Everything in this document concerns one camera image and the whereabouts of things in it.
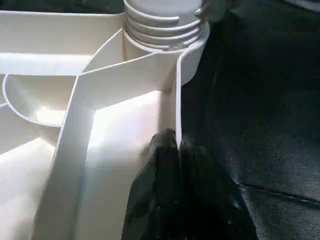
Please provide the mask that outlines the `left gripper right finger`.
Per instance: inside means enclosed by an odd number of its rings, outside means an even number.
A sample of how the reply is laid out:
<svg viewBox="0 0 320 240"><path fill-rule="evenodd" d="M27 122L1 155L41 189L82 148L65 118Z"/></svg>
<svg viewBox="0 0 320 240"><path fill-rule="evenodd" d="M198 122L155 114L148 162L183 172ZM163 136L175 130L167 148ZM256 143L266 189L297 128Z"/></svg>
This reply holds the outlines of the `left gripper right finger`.
<svg viewBox="0 0 320 240"><path fill-rule="evenodd" d="M257 230L237 184L203 145L180 143L188 240L256 240Z"/></svg>

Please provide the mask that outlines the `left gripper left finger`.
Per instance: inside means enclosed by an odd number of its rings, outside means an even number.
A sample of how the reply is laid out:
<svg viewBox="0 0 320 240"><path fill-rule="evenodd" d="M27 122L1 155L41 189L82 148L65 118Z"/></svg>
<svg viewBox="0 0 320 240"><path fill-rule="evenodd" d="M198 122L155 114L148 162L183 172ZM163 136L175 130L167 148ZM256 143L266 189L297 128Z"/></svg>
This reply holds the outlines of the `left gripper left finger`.
<svg viewBox="0 0 320 240"><path fill-rule="evenodd" d="M181 177L176 132L155 134L141 155L143 167L131 184L121 238L181 239Z"/></svg>

